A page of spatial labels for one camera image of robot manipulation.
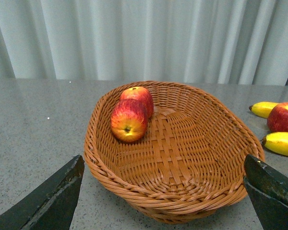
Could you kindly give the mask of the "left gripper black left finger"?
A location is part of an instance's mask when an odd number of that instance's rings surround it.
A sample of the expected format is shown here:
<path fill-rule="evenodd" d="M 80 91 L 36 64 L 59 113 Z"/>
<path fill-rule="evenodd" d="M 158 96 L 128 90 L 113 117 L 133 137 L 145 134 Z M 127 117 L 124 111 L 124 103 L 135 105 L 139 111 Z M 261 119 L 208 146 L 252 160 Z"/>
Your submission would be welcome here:
<path fill-rule="evenodd" d="M 81 155 L 51 175 L 0 215 L 0 230 L 68 230 L 78 204 L 84 174 Z"/>

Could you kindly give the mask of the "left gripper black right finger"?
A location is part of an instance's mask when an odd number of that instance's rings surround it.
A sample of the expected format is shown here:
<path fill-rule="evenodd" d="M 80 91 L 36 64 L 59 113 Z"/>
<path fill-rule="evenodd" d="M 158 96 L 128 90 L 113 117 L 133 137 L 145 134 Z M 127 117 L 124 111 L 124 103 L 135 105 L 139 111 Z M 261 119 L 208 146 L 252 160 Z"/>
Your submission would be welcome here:
<path fill-rule="evenodd" d="M 288 177 L 250 154 L 244 170 L 244 186 L 262 228 L 288 230 Z"/>

